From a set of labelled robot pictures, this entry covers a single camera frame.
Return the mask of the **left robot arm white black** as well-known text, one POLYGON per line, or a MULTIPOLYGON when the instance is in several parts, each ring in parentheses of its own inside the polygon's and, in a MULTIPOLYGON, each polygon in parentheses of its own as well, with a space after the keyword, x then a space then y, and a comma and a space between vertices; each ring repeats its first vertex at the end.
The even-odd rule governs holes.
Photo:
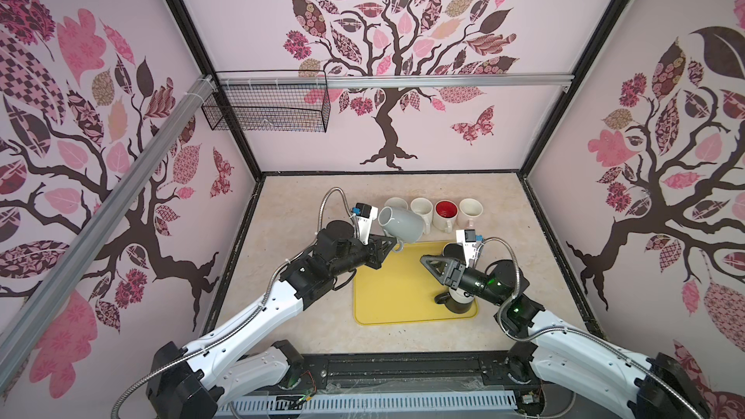
POLYGON ((250 349, 331 292, 340 275, 361 266, 380 269, 396 246, 386 236, 360 240, 351 224, 331 222, 281 265, 254 303, 200 339, 183 347, 167 343, 155 353, 146 394, 157 417, 212 418, 227 403, 264 387, 297 387, 307 369, 289 341, 257 354, 250 349))

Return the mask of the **black mug white base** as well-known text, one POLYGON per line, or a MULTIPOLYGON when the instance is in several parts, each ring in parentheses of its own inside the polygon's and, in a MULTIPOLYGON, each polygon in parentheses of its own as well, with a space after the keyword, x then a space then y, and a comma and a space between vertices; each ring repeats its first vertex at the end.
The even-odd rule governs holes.
POLYGON ((464 290, 450 288, 438 294, 434 301, 437 305, 445 306, 450 312, 463 314, 471 309, 475 297, 464 290))

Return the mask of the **all black mug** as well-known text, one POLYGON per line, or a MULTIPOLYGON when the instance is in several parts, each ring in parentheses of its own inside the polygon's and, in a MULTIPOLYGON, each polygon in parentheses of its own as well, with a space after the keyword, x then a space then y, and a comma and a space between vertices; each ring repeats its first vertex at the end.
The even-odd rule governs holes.
POLYGON ((461 244, 457 244, 457 242, 451 242, 450 244, 447 244, 442 250, 442 256, 456 259, 461 263, 466 263, 463 246, 461 246, 461 244))

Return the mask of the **white mug red interior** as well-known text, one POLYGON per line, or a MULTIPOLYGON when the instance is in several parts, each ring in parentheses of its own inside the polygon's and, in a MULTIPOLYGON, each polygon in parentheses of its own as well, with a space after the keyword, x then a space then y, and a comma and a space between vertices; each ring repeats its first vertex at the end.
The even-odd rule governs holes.
POLYGON ((440 200, 434 206, 433 225, 439 231, 452 233, 459 209, 455 203, 449 200, 440 200))

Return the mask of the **pale pink mug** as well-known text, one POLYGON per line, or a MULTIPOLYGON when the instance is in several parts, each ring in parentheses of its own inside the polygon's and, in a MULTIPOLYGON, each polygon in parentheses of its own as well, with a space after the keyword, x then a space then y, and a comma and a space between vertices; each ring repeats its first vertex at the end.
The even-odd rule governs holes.
POLYGON ((458 210, 457 223, 461 229, 475 229, 475 224, 484 213, 483 205, 473 198, 463 199, 458 210))

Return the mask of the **light blue mug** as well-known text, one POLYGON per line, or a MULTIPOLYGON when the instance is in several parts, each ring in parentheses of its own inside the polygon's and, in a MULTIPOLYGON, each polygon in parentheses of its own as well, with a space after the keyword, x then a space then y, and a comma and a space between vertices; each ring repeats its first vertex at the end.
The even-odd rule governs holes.
POLYGON ((400 197, 392 197, 385 201, 384 203, 385 207, 390 207, 393 209, 401 209, 407 211, 409 209, 409 203, 403 198, 400 197))

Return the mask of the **white ribbed-base mug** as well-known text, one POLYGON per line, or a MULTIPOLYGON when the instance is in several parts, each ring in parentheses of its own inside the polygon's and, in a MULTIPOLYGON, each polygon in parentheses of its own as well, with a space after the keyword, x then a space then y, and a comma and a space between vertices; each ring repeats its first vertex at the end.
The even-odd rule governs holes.
POLYGON ((429 235, 432 230, 434 206, 429 199, 419 197, 415 198, 409 204, 413 213, 418 215, 424 222, 424 235, 429 235))

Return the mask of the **grey mug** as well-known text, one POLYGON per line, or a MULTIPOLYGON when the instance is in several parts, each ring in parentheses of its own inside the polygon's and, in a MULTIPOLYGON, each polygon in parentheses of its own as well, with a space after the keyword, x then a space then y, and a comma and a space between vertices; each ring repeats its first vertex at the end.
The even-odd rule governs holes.
POLYGON ((419 241, 426 229, 426 223, 420 215, 390 206, 379 212, 378 225, 386 236, 394 239, 394 252, 400 252, 405 244, 419 241))

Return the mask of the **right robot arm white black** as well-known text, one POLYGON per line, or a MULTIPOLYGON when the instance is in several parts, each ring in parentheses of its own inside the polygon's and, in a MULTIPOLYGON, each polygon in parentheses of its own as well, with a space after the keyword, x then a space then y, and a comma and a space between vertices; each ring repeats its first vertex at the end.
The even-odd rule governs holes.
POLYGON ((425 255, 421 264, 442 285, 497 307, 495 320, 541 380, 560 385, 620 418, 708 418, 711 409, 681 364, 605 341, 562 320, 525 295, 519 266, 500 260, 488 274, 462 260, 425 255))

